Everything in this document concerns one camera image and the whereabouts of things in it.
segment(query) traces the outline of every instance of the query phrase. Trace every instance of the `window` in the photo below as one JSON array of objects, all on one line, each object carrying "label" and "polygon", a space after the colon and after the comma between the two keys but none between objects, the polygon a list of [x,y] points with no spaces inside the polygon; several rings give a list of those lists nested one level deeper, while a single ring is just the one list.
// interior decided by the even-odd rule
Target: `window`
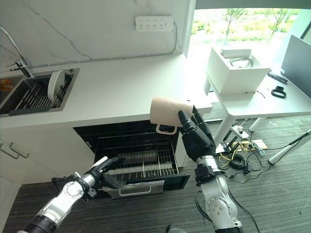
[{"label": "window", "polygon": [[206,64],[211,47],[251,48],[270,62],[300,9],[228,8],[195,10],[188,58]]}]

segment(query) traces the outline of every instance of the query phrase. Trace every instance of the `wire rack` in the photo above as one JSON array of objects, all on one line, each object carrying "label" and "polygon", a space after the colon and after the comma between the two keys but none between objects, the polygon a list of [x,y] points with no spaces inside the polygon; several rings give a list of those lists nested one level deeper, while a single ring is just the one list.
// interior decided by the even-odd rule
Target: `wire rack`
[{"label": "wire rack", "polygon": [[15,110],[17,109],[35,109],[35,108],[58,108],[60,107],[64,95],[66,94],[66,89],[71,81],[71,78],[66,78],[63,86],[60,86],[56,98],[51,101],[48,97],[49,80],[44,80],[35,83],[33,86],[29,85],[25,95],[21,98]]},{"label": "wire rack", "polygon": [[178,174],[170,138],[158,133],[141,133],[98,139],[96,154],[118,156],[122,163],[109,174],[120,180],[155,178]]}]

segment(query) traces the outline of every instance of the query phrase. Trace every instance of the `desk leg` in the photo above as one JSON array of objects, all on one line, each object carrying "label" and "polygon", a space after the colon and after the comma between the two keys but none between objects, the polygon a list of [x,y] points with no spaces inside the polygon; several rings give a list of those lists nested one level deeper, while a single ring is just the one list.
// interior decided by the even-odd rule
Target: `desk leg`
[{"label": "desk leg", "polygon": [[207,78],[206,78],[206,81],[205,81],[203,89],[204,89],[205,94],[208,95],[208,93],[210,91],[210,83],[209,83]]},{"label": "desk leg", "polygon": [[225,118],[223,119],[222,123],[220,124],[220,127],[217,131],[217,133],[214,136],[214,142],[216,147],[220,144],[220,142],[223,140],[223,138],[228,133],[231,125],[235,121],[235,117],[233,117],[230,114],[227,114]]},{"label": "desk leg", "polygon": [[259,125],[267,119],[266,117],[259,117],[257,120],[249,127],[250,132],[254,132],[256,129],[258,129]]},{"label": "desk leg", "polygon": [[268,162],[270,164],[275,164],[276,162],[278,162],[281,158],[284,158],[286,155],[288,155],[290,152],[293,152],[294,150],[298,149],[299,147],[301,147],[303,144],[305,144],[306,142],[311,140],[311,134],[309,134],[308,136],[302,138],[300,140],[300,142],[293,143],[293,145],[288,145],[287,147],[285,147],[284,149],[282,149],[280,152],[278,152],[276,155],[272,156]]}]

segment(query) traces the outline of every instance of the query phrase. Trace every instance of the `computer monitor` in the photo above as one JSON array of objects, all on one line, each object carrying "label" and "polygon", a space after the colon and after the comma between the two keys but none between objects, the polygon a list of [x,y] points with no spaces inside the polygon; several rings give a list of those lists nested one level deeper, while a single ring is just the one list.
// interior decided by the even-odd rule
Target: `computer monitor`
[{"label": "computer monitor", "polygon": [[311,45],[292,35],[281,73],[311,98]]}]

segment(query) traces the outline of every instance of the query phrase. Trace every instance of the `mug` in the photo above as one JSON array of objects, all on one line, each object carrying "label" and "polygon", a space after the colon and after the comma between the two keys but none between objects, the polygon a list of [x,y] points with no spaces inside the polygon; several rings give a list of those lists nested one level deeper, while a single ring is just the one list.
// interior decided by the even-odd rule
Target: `mug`
[{"label": "mug", "polygon": [[[178,102],[168,98],[154,97],[150,107],[150,122],[157,124],[158,133],[173,135],[177,132],[177,127],[182,127],[178,112],[183,110],[191,117],[193,104],[190,101]],[[175,126],[173,132],[160,130],[160,125]]]}]

